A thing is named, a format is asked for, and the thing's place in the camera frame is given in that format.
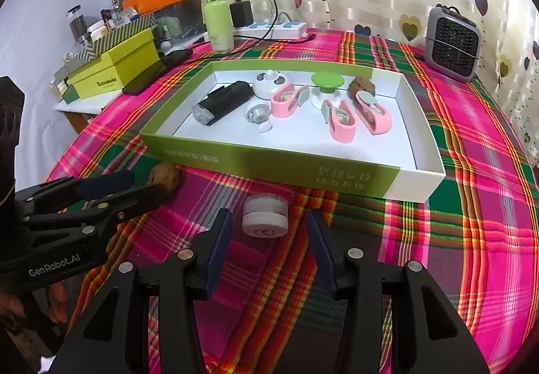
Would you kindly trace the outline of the left hand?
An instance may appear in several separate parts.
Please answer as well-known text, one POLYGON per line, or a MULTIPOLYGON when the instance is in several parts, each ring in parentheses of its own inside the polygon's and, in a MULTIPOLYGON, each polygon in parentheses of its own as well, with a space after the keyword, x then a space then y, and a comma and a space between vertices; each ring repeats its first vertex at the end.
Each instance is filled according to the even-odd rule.
POLYGON ((7 277, 1 277, 1 318, 24 325, 36 325, 40 337, 51 333, 63 341, 68 332, 68 290, 66 281, 38 289, 43 299, 33 291, 21 291, 7 277))

